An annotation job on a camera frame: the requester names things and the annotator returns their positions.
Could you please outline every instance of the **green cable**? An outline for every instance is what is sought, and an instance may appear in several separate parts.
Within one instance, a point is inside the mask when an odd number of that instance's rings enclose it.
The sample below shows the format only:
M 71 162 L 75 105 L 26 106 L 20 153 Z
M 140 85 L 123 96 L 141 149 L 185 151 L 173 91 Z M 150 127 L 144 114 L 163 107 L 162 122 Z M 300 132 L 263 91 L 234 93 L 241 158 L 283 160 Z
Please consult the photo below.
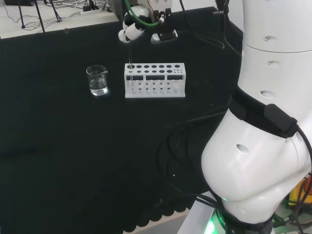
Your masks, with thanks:
M 126 4 L 126 7 L 127 7 L 128 11 L 130 11 L 131 14 L 132 14 L 131 16 L 132 16 L 133 18 L 135 18 L 135 20 L 136 20 L 137 22 L 140 22 L 141 24 L 143 24 L 143 25 L 145 25 L 145 26 L 148 26 L 148 27 L 153 27 L 153 26 L 158 25 L 158 22 L 156 22 L 156 23 L 146 23 L 146 22 L 144 22 L 143 20 L 141 20 L 139 17 L 137 17 L 137 16 L 135 15 L 135 13 L 133 12 L 131 6 L 130 6 L 129 0 L 125 0 L 125 4 Z

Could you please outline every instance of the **power strip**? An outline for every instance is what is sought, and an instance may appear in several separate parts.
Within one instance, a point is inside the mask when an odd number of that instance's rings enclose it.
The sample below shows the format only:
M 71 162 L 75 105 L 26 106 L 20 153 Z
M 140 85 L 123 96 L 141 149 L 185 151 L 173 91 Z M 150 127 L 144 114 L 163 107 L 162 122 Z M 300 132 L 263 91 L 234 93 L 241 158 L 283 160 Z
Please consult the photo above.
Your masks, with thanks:
M 80 15 L 85 16 L 85 15 L 95 14 L 95 13 L 102 12 L 102 11 L 103 11 L 102 9 L 91 10 L 91 11 L 81 11 Z

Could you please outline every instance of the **white table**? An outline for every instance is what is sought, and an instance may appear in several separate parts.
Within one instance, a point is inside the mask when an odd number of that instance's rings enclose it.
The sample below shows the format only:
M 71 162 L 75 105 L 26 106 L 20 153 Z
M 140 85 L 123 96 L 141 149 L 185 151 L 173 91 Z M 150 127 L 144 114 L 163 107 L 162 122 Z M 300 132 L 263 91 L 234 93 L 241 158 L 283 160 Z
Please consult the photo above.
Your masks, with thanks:
M 6 11 L 3 7 L 3 1 L 0 0 L 0 37 L 3 38 L 11 38 L 11 37 L 18 37 L 28 34 L 35 34 L 35 33 L 42 33 L 42 28 L 38 27 L 31 31 L 26 31 L 21 29 L 21 21 L 19 20 L 17 23 L 14 23 L 6 14 Z M 50 6 L 46 6 L 42 1 L 38 0 L 38 6 L 40 10 L 40 14 L 42 17 L 43 24 L 45 26 L 45 31 L 56 31 L 62 30 L 65 28 L 75 28 L 75 27 L 83 27 L 88 25 L 100 24 L 100 23 L 107 23 L 118 21 L 117 16 L 114 13 L 109 13 L 106 11 L 101 11 L 99 13 L 94 13 L 90 15 L 81 16 L 79 14 L 74 14 L 78 11 L 82 11 L 79 8 L 73 7 L 63 7 L 57 9 L 57 12 L 61 18 L 63 18 L 62 22 L 57 22 L 56 19 L 49 20 L 55 17 L 53 8 Z M 7 6 L 6 9 L 9 13 L 9 16 L 12 17 L 15 21 L 20 18 L 20 12 L 18 6 Z M 21 7 L 23 15 L 30 15 L 30 16 L 38 16 L 36 6 L 22 6 Z M 23 17 L 24 24 L 29 22 L 39 22 L 38 18 L 33 17 Z

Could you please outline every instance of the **water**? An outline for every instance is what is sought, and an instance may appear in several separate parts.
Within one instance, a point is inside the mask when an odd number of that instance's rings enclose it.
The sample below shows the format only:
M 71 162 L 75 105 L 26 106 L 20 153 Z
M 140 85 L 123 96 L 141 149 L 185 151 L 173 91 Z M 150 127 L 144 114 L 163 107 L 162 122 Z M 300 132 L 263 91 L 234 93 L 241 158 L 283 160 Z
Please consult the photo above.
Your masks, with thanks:
M 93 79 L 90 83 L 91 93 L 95 96 L 101 96 L 107 93 L 107 83 L 105 79 Z

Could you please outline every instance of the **black strap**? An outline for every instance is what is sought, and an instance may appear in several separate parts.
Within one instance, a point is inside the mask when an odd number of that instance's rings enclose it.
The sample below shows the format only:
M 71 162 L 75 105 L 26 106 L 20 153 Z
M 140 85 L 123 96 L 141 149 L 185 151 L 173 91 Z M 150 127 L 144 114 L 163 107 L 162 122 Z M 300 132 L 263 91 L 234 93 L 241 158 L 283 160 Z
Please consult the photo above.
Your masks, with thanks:
M 265 105 L 238 86 L 232 94 L 229 109 L 238 119 L 273 135 L 288 138 L 297 131 L 297 120 L 274 104 Z

